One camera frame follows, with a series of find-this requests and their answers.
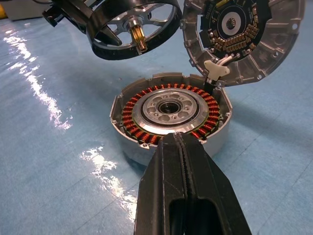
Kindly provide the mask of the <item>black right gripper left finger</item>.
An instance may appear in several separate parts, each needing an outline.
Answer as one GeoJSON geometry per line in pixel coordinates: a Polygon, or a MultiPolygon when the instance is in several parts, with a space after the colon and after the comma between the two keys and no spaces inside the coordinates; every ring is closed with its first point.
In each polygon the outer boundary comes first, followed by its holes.
{"type": "Polygon", "coordinates": [[[136,235],[186,235],[189,199],[186,133],[164,136],[140,180],[136,235]]]}

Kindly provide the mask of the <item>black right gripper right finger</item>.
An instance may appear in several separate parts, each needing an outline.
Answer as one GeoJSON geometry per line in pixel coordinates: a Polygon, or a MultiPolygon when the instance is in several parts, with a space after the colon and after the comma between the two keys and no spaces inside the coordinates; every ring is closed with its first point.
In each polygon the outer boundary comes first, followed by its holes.
{"type": "Polygon", "coordinates": [[[234,189],[198,140],[176,134],[184,189],[186,235],[249,235],[234,189]]]}

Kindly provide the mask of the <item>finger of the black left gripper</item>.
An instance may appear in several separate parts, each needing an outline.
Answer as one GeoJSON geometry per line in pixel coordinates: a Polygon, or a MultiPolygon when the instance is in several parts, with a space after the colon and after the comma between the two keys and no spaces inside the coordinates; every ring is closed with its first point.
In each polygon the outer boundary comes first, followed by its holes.
{"type": "Polygon", "coordinates": [[[86,33],[87,23],[93,14],[93,10],[89,7],[78,9],[75,7],[61,8],[63,15],[82,33],[86,33]]]}
{"type": "Polygon", "coordinates": [[[93,26],[92,45],[96,46],[121,46],[122,41],[119,37],[107,26],[93,26]]]}

